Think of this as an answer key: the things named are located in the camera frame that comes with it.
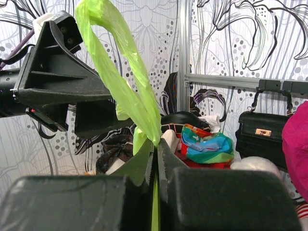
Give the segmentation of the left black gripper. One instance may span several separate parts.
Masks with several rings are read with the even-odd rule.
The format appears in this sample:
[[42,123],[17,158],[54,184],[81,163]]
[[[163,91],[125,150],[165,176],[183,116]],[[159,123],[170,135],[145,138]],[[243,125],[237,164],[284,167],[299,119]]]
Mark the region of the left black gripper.
[[54,132],[68,130],[67,111],[74,104],[74,131],[81,139],[133,123],[131,119],[117,119],[114,96],[98,73],[65,46],[54,21],[44,23],[36,46],[19,72],[13,96],[26,107],[29,116]]

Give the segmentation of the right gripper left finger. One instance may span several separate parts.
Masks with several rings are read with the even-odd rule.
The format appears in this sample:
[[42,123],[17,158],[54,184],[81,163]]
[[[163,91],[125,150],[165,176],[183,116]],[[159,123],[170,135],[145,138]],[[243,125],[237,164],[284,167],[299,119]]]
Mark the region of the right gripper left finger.
[[3,231],[149,231],[154,171],[128,176],[27,176],[0,206]]

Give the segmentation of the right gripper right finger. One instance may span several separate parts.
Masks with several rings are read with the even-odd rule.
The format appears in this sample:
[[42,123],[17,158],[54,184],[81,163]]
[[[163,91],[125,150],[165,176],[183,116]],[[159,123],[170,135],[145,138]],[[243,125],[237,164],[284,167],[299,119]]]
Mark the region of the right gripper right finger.
[[281,180],[266,171],[190,168],[157,147],[163,231],[299,231]]

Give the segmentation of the green plastic trash bag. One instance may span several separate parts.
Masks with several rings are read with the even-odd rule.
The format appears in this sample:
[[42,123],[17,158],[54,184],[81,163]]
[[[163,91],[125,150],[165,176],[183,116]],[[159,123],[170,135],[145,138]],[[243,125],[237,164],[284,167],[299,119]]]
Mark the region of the green plastic trash bag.
[[[75,7],[75,17],[95,68],[116,101],[117,119],[131,118],[136,125],[133,135],[133,154],[137,154],[146,140],[152,141],[154,146],[157,146],[162,131],[156,96],[145,64],[122,14],[109,0],[82,0]],[[128,60],[137,90],[133,90],[128,81],[120,75],[93,32],[93,25],[102,26],[112,34],[121,54]]]

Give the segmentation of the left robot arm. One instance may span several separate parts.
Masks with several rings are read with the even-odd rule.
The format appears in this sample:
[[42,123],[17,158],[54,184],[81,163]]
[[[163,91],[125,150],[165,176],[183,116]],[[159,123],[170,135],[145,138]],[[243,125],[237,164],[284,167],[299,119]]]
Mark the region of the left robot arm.
[[36,45],[23,52],[23,65],[0,73],[0,116],[28,115],[53,132],[68,130],[75,105],[75,133],[89,139],[132,125],[120,121],[98,73],[75,56],[82,38],[71,16],[47,21]]

